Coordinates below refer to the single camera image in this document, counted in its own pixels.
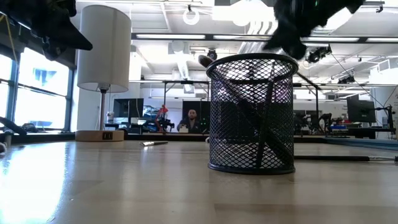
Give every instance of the wooden block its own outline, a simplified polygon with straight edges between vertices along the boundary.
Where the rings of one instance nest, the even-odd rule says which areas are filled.
[[[124,140],[124,131],[77,131],[75,133],[76,141],[89,142],[114,142]]]

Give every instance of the computer monitor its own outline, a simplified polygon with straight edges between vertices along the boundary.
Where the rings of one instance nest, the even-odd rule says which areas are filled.
[[[348,119],[351,122],[376,122],[376,112],[372,101],[347,100]]]
[[[141,118],[144,111],[144,99],[115,99],[114,116],[117,118]]]

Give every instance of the black mesh cup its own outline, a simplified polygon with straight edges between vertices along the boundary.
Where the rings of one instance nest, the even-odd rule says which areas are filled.
[[[294,172],[293,81],[297,63],[241,54],[207,68],[211,78],[209,168],[239,174]]]

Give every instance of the white ceiling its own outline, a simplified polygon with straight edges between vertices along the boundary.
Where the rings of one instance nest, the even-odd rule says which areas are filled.
[[[98,2],[79,2],[77,0],[78,15],[72,18],[72,22],[78,27],[80,23],[81,10],[90,4],[106,4],[125,12],[132,19],[133,32],[158,32],[158,33],[203,33],[203,34],[245,34],[249,26],[236,26],[231,21],[214,21],[211,17],[212,1],[205,1],[205,7],[198,7],[203,11],[200,20],[194,26],[188,25],[183,21],[182,14],[186,6],[172,6],[166,4],[164,11],[160,4],[110,4],[105,1]],[[330,33],[332,35],[355,35],[355,36],[398,36],[398,6],[385,7],[381,13],[376,13],[373,7],[361,8],[351,19],[340,28]],[[177,61],[168,55],[168,41],[147,41],[135,40],[132,44],[136,45],[147,62],[147,66],[142,68],[143,75],[151,74],[170,74],[177,69]],[[215,48],[219,58],[233,55],[238,52],[241,42],[207,42],[189,41],[188,45],[192,48],[208,50]],[[368,79],[369,68],[375,63],[380,62],[385,57],[398,55],[398,45],[385,44],[332,44],[333,54],[336,55],[345,69],[355,67],[355,76],[359,82]],[[333,57],[327,57],[318,64],[311,65],[300,62],[300,71],[316,82],[328,82],[332,75],[344,72],[344,69],[336,62]],[[204,68],[197,63],[196,57],[191,56],[188,61],[190,70],[203,70]]]

